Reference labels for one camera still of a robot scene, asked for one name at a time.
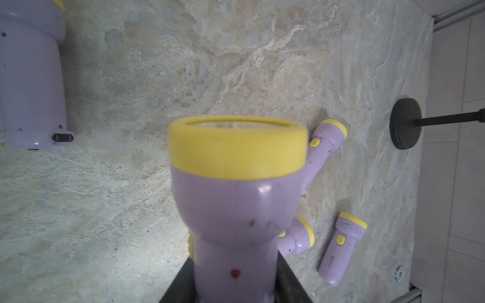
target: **stand base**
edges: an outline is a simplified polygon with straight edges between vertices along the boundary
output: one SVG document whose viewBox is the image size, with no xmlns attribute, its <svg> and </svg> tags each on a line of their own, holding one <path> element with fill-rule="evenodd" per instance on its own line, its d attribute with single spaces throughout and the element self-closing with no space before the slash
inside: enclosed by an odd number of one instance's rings
<svg viewBox="0 0 485 303">
<path fill-rule="evenodd" d="M 416 145 L 421 135 L 421 127 L 415 126 L 414 120 L 421 118 L 421 109 L 415 99 L 397 100 L 389 122 L 392 143 L 397 149 L 410 149 Z"/>
</svg>

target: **marble floor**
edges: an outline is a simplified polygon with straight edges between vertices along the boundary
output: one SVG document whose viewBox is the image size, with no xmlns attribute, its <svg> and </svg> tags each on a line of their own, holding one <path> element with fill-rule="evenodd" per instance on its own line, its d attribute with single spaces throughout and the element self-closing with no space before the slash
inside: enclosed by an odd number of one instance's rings
<svg viewBox="0 0 485 303">
<path fill-rule="evenodd" d="M 0 132 L 2 302 L 156 302 L 188 256 L 166 130 L 179 117 L 324 118 L 349 136 L 302 198 L 316 242 L 287 261 L 316 303 L 383 302 L 409 283 L 421 141 L 394 148 L 393 103 L 424 111 L 432 18 L 408 0 L 65 0 L 76 144 Z M 317 274 L 337 214 L 369 228 L 333 288 Z M 394 274 L 405 268 L 401 282 Z"/>
</svg>

